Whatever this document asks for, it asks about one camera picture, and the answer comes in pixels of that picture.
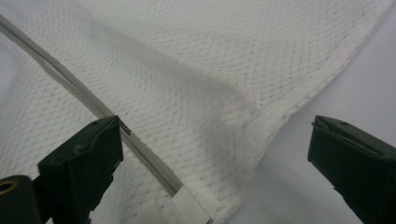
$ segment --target black plastic part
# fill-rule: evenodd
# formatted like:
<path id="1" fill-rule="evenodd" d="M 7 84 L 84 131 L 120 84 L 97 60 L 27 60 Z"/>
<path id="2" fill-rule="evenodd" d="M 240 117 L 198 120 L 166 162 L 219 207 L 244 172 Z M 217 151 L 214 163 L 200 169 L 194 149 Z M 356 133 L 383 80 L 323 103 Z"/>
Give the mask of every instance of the black plastic part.
<path id="1" fill-rule="evenodd" d="M 41 216 L 57 224 L 89 223 L 122 159 L 117 116 L 87 125 L 38 164 Z"/>
<path id="2" fill-rule="evenodd" d="M 396 148 L 338 119 L 313 125 L 308 160 L 363 223 L 396 223 Z"/>
<path id="3" fill-rule="evenodd" d="M 28 176 L 14 175 L 0 180 L 0 223 L 43 223 Z"/>

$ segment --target gray strip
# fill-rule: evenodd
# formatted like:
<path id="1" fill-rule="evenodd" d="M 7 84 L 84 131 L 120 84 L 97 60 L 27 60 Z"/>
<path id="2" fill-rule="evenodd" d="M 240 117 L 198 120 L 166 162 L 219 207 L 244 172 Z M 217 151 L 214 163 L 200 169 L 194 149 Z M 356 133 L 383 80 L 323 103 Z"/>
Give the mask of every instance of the gray strip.
<path id="1" fill-rule="evenodd" d="M 66 67 L 40 48 L 32 39 L 0 15 L 0 33 L 31 55 L 43 69 L 70 93 L 78 98 L 98 118 L 114 115 L 84 84 Z M 165 190 L 173 197 L 183 186 L 171 169 L 166 166 L 125 124 L 121 124 L 122 140 L 136 157 L 157 177 Z"/>

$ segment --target white fabric tab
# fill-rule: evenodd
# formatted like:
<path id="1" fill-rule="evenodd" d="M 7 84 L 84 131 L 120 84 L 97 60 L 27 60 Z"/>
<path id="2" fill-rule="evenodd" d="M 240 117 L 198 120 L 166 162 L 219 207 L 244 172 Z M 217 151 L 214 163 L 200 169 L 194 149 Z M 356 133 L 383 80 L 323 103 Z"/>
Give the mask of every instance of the white fabric tab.
<path id="1" fill-rule="evenodd" d="M 155 199 L 144 203 L 139 209 L 139 215 L 141 224 L 165 224 Z"/>
<path id="2" fill-rule="evenodd" d="M 190 224 L 206 224 L 209 221 L 210 216 L 191 196 L 186 187 L 181 187 L 172 199 L 177 209 Z"/>

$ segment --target textured white cloth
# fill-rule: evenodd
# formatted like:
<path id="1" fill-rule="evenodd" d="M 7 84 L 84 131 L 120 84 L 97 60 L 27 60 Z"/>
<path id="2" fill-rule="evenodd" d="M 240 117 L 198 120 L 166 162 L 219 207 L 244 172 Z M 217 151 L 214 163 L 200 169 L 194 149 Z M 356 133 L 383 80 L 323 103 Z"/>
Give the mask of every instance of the textured white cloth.
<path id="1" fill-rule="evenodd" d="M 347 65 L 394 0 L 2 1 L 0 13 L 67 67 L 181 179 L 215 223 L 245 199 L 280 127 Z M 0 35 L 0 177 L 95 119 Z M 155 177 L 125 161 L 92 223 L 136 223 Z"/>

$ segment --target gray zipper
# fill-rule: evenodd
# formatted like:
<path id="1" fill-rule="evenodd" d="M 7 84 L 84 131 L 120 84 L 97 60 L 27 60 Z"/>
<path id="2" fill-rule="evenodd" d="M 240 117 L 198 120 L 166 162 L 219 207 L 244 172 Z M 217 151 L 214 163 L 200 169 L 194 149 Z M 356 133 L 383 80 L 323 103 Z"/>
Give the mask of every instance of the gray zipper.
<path id="1" fill-rule="evenodd" d="M 114 115 L 90 90 L 82 84 L 66 67 L 40 48 L 32 39 L 14 26 L 3 15 L 0 15 L 0 33 L 31 55 L 43 69 L 70 93 L 78 98 L 98 118 Z M 136 157 L 157 177 L 164 189 L 173 197 L 183 186 L 169 167 L 161 161 L 128 127 L 121 123 L 124 132 L 123 142 Z"/>

